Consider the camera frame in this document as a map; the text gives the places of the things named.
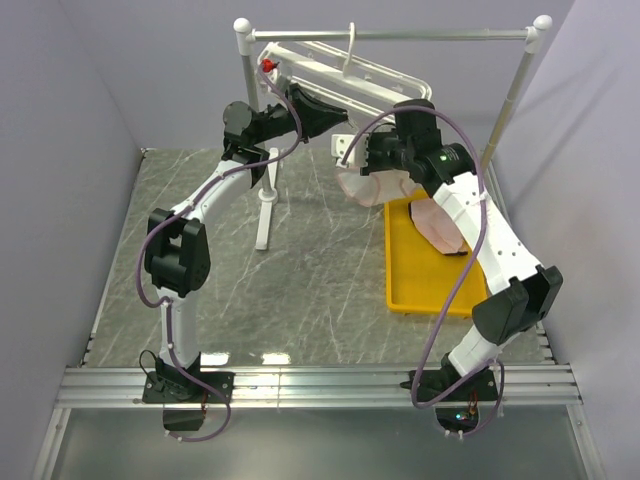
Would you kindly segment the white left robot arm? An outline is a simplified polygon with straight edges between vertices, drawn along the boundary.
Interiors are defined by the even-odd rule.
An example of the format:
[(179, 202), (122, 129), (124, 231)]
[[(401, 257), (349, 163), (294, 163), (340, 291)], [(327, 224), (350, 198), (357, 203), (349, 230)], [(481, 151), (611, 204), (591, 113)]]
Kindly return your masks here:
[(281, 101), (258, 111), (242, 101), (229, 104), (223, 114), (224, 151), (214, 173), (191, 196), (169, 210), (155, 209), (148, 218), (147, 236), (136, 272), (148, 273), (158, 299), (143, 302), (161, 310), (162, 343), (147, 372), (145, 404), (196, 404), (163, 414), (167, 433), (197, 431), (211, 404), (229, 406), (235, 375), (207, 372), (196, 335), (197, 293), (206, 282), (211, 258), (206, 225), (250, 191), (281, 160), (263, 143), (296, 133), (298, 143), (320, 136), (347, 122), (346, 109), (312, 96), (293, 83), (279, 95)]

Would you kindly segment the white plastic clip hanger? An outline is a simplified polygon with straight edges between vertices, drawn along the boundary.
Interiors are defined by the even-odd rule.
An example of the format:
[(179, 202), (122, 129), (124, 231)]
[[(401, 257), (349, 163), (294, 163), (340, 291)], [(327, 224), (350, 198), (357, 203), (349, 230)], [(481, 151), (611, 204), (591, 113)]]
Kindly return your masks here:
[(357, 31), (253, 32), (264, 47), (258, 60), (270, 58), (290, 65), (291, 83), (316, 98), (373, 118), (397, 103), (432, 98), (424, 80), (355, 54)]

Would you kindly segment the white pink underwear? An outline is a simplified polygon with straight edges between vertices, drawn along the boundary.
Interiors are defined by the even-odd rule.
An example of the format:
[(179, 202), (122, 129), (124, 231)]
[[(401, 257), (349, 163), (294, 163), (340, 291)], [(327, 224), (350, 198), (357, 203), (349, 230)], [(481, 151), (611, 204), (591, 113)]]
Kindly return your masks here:
[(358, 169), (336, 170), (336, 179), (346, 197), (372, 207), (410, 197), (420, 186), (406, 171), (388, 170), (361, 175)]

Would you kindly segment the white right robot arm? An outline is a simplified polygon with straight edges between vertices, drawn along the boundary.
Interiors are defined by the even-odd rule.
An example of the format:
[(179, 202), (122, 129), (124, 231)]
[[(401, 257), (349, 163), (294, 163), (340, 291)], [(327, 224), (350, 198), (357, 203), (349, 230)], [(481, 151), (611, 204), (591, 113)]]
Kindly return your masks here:
[(448, 397), (465, 398), (504, 348), (549, 313), (563, 284), (512, 230), (486, 188), (477, 150), (450, 117), (426, 99), (395, 104), (392, 139), (367, 141), (367, 164), (375, 171), (408, 173), (444, 210), (472, 251), (490, 295), (472, 309), (472, 325), (429, 380), (421, 360), (410, 386), (412, 404), (427, 408)]

